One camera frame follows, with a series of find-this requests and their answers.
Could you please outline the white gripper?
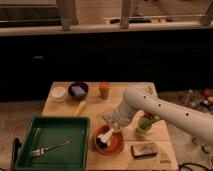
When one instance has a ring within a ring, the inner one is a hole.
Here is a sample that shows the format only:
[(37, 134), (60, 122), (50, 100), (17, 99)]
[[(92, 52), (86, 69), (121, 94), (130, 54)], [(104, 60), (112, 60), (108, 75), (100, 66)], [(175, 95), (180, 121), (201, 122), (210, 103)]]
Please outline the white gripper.
[(115, 131), (119, 131), (122, 127), (129, 125), (129, 118), (126, 111), (119, 107), (116, 107), (111, 114), (104, 114), (102, 119)]

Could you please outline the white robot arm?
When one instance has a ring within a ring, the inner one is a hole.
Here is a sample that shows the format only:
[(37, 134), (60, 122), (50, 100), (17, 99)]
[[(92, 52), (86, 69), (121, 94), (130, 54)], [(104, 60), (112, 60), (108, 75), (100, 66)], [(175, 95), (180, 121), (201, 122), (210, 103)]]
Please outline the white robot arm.
[(113, 110), (109, 123), (128, 126), (135, 114), (143, 110), (213, 146), (213, 116), (181, 105), (161, 100), (145, 89), (131, 86), (124, 90), (123, 99)]

